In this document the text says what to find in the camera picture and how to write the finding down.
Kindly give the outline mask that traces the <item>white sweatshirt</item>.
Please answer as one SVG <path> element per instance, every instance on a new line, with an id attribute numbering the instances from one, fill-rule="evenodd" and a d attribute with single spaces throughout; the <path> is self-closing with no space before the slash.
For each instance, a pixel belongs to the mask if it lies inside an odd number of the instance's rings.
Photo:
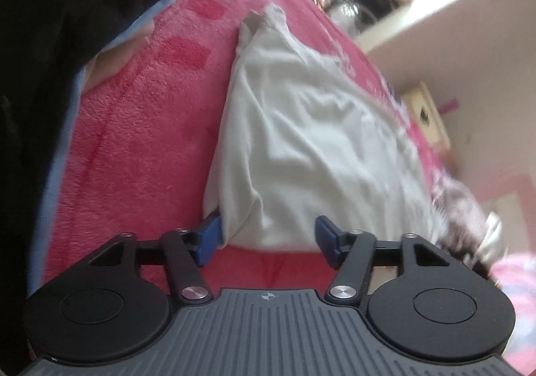
<path id="1" fill-rule="evenodd" d="M 407 129 L 274 4 L 241 23 L 203 210 L 224 244 L 263 252 L 316 251 L 319 216 L 382 240 L 441 233 Z"/>

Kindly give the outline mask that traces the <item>beige knitted sweater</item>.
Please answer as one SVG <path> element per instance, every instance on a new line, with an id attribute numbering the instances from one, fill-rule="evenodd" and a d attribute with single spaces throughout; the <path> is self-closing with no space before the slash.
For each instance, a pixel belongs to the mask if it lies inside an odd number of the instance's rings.
<path id="1" fill-rule="evenodd" d="M 490 277 L 505 255 L 500 216 L 486 214 L 470 189 L 446 173 L 434 175 L 432 203 L 442 218 L 439 246 L 477 275 Z"/>

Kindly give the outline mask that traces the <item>pink floral blanket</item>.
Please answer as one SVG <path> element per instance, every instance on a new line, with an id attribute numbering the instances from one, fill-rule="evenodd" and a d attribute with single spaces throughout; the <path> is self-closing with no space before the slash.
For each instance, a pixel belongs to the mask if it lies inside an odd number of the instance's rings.
<path id="1" fill-rule="evenodd" d="M 350 78 L 405 123 L 427 177 L 443 169 L 379 70 L 311 1 L 163 0 L 149 16 L 149 44 L 74 108 L 34 285 L 121 231 L 150 240 L 200 223 L 239 25 L 269 3 L 284 10 L 301 42 L 342 60 Z"/>

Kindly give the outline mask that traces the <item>cream nightstand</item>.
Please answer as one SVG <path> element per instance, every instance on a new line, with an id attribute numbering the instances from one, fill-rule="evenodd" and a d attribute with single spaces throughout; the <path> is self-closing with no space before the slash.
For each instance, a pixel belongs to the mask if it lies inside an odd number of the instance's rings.
<path id="1" fill-rule="evenodd" d="M 449 135 L 427 86 L 420 82 L 404 92 L 402 100 L 430 147 L 437 153 L 450 151 Z"/>

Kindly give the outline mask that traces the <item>pink headboard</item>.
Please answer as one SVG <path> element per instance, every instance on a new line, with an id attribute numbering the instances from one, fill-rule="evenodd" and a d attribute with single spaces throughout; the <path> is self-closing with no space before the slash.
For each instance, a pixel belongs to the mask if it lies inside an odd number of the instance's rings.
<path id="1" fill-rule="evenodd" d="M 529 175 L 493 181 L 481 190 L 484 210 L 500 217 L 509 253 L 535 252 L 535 183 Z"/>

